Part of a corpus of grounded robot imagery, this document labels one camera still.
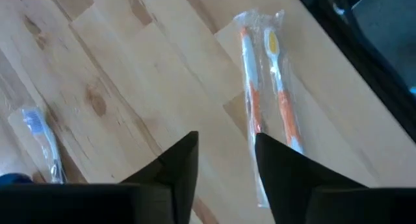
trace black object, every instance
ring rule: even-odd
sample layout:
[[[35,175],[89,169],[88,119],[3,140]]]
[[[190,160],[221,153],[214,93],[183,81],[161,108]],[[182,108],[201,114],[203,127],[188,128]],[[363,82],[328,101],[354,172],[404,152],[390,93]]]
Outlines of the black object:
[[[362,33],[352,6],[359,0],[301,0],[382,103],[416,142],[416,98]],[[334,8],[343,10],[338,15]]]
[[[0,187],[0,223],[189,223],[198,174],[190,132],[121,184]]]
[[[263,133],[255,153],[278,224],[416,222],[414,188],[367,188]]]

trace blue bristles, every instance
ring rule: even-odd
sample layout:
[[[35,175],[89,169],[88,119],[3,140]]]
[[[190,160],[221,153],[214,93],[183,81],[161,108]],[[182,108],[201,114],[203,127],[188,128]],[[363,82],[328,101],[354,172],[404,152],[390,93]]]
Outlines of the blue bristles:
[[[40,134],[45,131],[46,122],[38,109],[22,110],[22,114],[32,134]]]

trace toothbrush head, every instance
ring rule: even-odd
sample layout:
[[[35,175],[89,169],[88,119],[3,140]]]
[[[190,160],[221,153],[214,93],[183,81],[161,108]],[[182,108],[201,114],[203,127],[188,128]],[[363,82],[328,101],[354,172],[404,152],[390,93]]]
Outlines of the toothbrush head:
[[[270,59],[276,58],[280,52],[278,37],[270,27],[265,29],[265,49]]]
[[[46,121],[39,109],[22,110],[23,120],[32,134],[40,134],[46,130]]]

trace wood knot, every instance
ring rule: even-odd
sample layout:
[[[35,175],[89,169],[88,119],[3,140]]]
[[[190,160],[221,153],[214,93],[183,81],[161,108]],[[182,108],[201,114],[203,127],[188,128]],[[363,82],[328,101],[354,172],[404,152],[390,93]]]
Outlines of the wood knot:
[[[29,32],[31,32],[34,40],[38,44],[41,50],[45,49],[45,45],[47,43],[46,34],[42,32],[42,30],[31,20],[28,16],[25,15],[25,19],[23,20],[25,26]]]
[[[101,94],[97,93],[91,86],[86,87],[86,100],[90,103],[92,109],[101,117],[107,111],[107,104]]]

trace toothbrush handle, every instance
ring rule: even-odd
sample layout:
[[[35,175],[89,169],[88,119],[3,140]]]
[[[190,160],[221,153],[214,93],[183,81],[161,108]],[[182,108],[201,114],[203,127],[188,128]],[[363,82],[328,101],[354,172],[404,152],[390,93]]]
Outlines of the toothbrush handle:
[[[278,92],[278,98],[280,114],[282,116],[283,124],[285,127],[287,145],[301,153],[302,146],[300,141],[300,134],[296,124],[289,92],[287,90],[280,90]]]
[[[252,100],[250,100],[251,118],[254,124],[254,133],[257,134],[261,132],[260,96],[254,88],[253,82],[250,82],[250,92],[252,94]]]

